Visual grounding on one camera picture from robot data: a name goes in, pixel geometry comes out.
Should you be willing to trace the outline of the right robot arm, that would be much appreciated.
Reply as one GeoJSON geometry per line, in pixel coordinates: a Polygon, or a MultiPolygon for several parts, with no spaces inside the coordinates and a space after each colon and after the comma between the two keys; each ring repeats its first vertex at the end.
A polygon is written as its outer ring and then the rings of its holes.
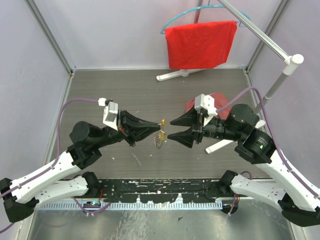
{"type": "Polygon", "coordinates": [[[279,187],[269,187],[227,170],[218,181],[220,193],[225,197],[237,194],[264,202],[300,227],[319,225],[319,188],[290,164],[267,133],[256,127],[259,119],[247,104],[236,104],[226,119],[213,117],[208,123],[202,113],[190,109],[170,122],[188,129],[169,134],[168,139],[188,148],[201,143],[203,138],[236,142],[235,152],[267,173],[279,187]]]}

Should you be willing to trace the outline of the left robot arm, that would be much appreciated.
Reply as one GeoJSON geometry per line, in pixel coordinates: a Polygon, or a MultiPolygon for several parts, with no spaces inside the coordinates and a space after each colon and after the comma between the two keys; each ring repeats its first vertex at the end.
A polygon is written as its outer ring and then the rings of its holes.
{"type": "Polygon", "coordinates": [[[133,147],[160,128],[160,124],[137,118],[126,110],[117,114],[115,123],[104,127],[86,121],[76,123],[69,135],[72,145],[55,160],[21,178],[0,181],[9,222],[22,221],[43,205],[64,198],[97,197],[101,184],[93,172],[87,171],[72,180],[64,180],[64,177],[95,163],[102,156],[101,148],[121,141],[133,147]]]}

